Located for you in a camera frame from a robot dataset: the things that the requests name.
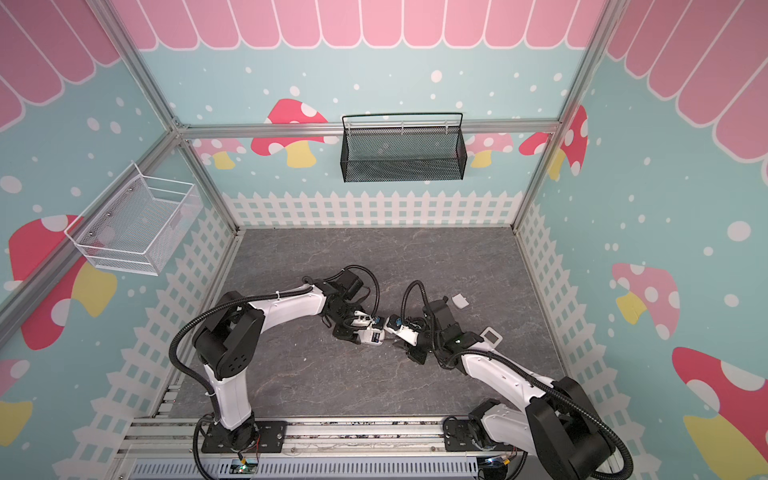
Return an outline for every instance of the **black wire basket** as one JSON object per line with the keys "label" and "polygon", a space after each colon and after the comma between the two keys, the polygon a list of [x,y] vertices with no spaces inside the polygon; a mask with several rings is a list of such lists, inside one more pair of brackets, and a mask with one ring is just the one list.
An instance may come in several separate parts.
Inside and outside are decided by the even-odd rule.
{"label": "black wire basket", "polygon": [[433,112],[343,116],[344,181],[462,180],[462,119],[461,113]]}

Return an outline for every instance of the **white picket fence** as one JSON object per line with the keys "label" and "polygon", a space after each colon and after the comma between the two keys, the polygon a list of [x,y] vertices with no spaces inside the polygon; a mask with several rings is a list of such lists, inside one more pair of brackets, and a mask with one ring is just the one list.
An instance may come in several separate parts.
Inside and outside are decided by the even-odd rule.
{"label": "white picket fence", "polygon": [[251,198],[224,194],[224,200],[241,226],[276,227],[503,227],[515,219],[523,193],[513,197],[503,192],[493,197],[491,192],[479,197],[472,192],[463,197],[460,192],[447,196],[429,192],[417,197],[413,192],[400,196],[397,192],[385,197],[379,192],[369,196],[363,192],[355,197],[351,192],[343,197],[320,193],[308,197],[270,193],[266,198],[254,193]]}
{"label": "white picket fence", "polygon": [[594,340],[595,324],[584,318],[587,305],[576,299],[578,287],[568,282],[570,270],[562,268],[562,254],[557,255],[556,240],[549,239],[545,216],[540,205],[531,204],[521,227],[525,251],[536,287],[544,300],[547,321],[563,355],[566,373],[579,381],[595,409],[627,444],[634,459],[635,478],[658,480],[661,461],[646,453],[641,442],[645,427],[630,420],[630,397],[619,393],[614,380],[616,370],[605,361],[605,345]]}
{"label": "white picket fence", "polygon": [[191,245],[184,244],[184,257],[172,259],[176,273],[166,273],[166,289],[156,290],[157,306],[146,309],[147,325],[134,328],[136,344],[121,350],[123,368],[107,374],[109,393],[91,401],[93,421],[72,432],[80,442],[73,456],[53,464],[59,480],[103,478],[133,419],[150,413],[173,368],[167,358],[170,341],[200,309],[231,236],[215,210],[205,209],[197,223],[200,231],[192,233]]}

